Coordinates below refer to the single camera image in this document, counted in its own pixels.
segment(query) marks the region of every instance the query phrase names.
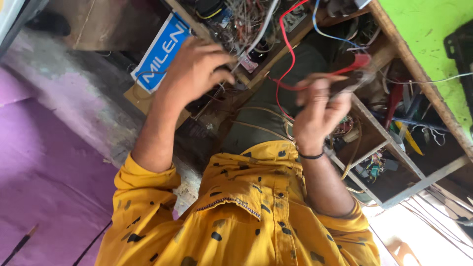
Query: shirt sleeve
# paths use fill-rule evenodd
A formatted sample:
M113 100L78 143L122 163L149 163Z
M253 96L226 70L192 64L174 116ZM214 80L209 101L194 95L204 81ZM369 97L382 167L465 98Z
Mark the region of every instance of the shirt sleeve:
M130 260L134 254L126 252L133 247L131 243L143 249L150 246L153 254L164 248L152 238L172 237L172 234L168 236L169 222L173 221L177 196L171 189L180 184L181 177L174 165L162 173L153 173L139 166L129 154L115 176L113 224L102 239L96 265L123 265L122 262Z
M358 202L350 214L341 218L317 213L315 215L327 228L341 254L350 265L381 264L373 234L368 230L368 220L361 211Z

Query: wrist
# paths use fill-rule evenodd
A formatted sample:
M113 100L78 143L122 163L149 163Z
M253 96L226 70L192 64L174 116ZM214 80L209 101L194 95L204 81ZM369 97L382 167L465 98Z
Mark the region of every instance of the wrist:
M317 156L324 152L323 144L298 145L298 152L304 156Z

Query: shirt pocket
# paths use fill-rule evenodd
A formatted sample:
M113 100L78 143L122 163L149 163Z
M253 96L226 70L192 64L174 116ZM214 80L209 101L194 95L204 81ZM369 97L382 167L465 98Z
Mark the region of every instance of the shirt pocket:
M245 181L223 181L199 198L196 212L209 211L223 204L235 204L261 220L261 194L259 186Z

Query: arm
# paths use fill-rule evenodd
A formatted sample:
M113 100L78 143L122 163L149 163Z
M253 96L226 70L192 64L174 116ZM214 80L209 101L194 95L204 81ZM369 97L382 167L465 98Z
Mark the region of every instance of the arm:
M174 131L181 110L218 82L233 83L230 72L214 71L233 61L216 44L187 39L167 69L135 147L115 176L113 224L96 265L149 264L179 229L172 209L181 179L172 165Z
M330 82L344 79L312 74L299 86L298 104L306 107L296 117L293 127L298 150L306 156L322 153L329 135L351 107L351 93L342 93L329 103ZM342 182L340 175L323 155L315 160L302 159L308 201L317 219L327 228L343 257L350 265L379 265L379 252L368 230L368 220Z
M328 103L330 82L339 79L341 77L318 79L299 94L298 103L306 107L296 117L293 132L299 152L303 155L321 154L325 137L350 110L351 93L342 93ZM309 78L299 86L306 86L311 82ZM306 177L308 200L315 211L331 217L350 214L355 202L330 159L323 155L315 160L302 158L301 163Z
M219 82L234 83L230 72L215 69L234 59L218 44L187 39L166 72L155 93L133 159L143 168L160 173L171 167L174 131L182 109Z

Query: blue sign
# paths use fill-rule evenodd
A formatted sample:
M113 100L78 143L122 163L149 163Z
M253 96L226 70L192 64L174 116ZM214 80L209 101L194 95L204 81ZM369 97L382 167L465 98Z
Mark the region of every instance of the blue sign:
M138 77L138 84L147 92L157 90L165 72L174 59L182 43L190 36L188 26L171 13L149 46L138 67L131 73L134 80Z

